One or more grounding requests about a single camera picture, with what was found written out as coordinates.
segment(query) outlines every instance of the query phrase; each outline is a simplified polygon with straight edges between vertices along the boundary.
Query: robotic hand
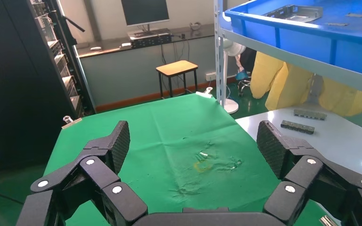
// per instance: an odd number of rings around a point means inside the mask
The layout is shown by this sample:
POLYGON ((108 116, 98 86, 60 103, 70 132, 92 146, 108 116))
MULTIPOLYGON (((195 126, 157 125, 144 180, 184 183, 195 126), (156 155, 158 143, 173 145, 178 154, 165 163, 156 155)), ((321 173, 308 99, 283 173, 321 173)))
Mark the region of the robotic hand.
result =
POLYGON ((305 140, 283 136, 262 121, 257 145, 282 182, 263 212, 228 208, 148 214, 147 205, 117 174, 130 144, 128 123, 91 140, 66 166, 36 180, 16 226, 64 226, 78 206, 91 200, 112 226, 293 225, 307 201, 321 203, 344 226, 362 226, 362 175, 325 159, 305 140))

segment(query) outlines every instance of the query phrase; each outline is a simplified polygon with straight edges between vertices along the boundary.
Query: power outlet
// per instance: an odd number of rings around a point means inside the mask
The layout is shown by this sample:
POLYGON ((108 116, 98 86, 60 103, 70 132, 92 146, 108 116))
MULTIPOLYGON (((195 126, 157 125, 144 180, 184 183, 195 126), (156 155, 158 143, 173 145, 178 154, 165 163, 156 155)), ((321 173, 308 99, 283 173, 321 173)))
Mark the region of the power outlet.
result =
POLYGON ((206 73, 206 81, 216 80, 216 72, 206 73))

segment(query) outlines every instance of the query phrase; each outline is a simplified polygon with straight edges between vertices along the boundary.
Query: white table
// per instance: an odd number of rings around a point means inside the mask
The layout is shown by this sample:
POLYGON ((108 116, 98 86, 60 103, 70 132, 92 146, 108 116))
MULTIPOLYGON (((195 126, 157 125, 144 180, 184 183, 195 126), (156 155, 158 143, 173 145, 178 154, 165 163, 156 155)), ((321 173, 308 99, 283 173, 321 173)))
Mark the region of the white table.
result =
POLYGON ((328 160, 362 174, 362 128, 360 126, 310 104, 240 118, 236 122, 256 140, 259 123, 263 120, 269 120, 284 135, 305 139, 328 160), (293 115, 294 109, 325 113, 327 118, 325 121, 318 121, 297 117, 293 115), (282 120, 313 126, 315 127, 314 134, 308 135, 281 128, 282 120))

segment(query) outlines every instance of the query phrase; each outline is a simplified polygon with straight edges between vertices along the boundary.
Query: stool leg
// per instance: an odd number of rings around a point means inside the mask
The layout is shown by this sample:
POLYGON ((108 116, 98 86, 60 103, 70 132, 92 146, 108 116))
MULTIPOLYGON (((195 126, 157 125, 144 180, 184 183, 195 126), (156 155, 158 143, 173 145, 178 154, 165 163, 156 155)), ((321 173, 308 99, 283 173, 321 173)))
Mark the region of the stool leg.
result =
POLYGON ((185 80, 185 73, 184 73, 184 90, 185 90, 185 94, 188 94, 188 92, 187 92, 187 81, 185 80))
POLYGON ((197 91, 196 70, 194 70, 194 79, 195 79, 195 92, 196 92, 197 91))
POLYGON ((170 92, 170 97, 173 97, 173 89, 171 87, 171 78, 169 77, 169 92, 170 92))
POLYGON ((162 75, 159 72, 160 97, 163 99, 162 75))

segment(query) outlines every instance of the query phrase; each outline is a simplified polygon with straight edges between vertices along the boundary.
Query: wooden stool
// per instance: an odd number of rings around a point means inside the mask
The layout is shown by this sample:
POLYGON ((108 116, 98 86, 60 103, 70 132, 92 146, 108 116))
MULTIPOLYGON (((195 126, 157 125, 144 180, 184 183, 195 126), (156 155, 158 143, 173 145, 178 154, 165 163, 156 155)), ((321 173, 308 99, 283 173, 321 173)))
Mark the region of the wooden stool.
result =
POLYGON ((162 99, 164 99, 163 97, 163 89, 162 89, 162 74, 164 76, 166 76, 169 80, 169 92, 170 92, 170 97, 173 97, 173 89, 171 87, 171 78, 174 76, 178 76, 180 74, 184 75, 184 89, 185 89, 185 94, 187 94, 188 92, 192 93, 191 91, 189 91, 187 89, 187 83, 185 80, 185 73, 187 72, 194 72, 194 78, 195 78, 195 91, 197 91, 197 79, 196 79, 196 69, 197 69, 197 65, 188 62, 186 60, 180 60, 171 64, 167 64, 167 65, 163 65, 160 67, 156 68, 156 71, 159 72, 159 83, 160 83, 160 96, 162 97, 162 99))

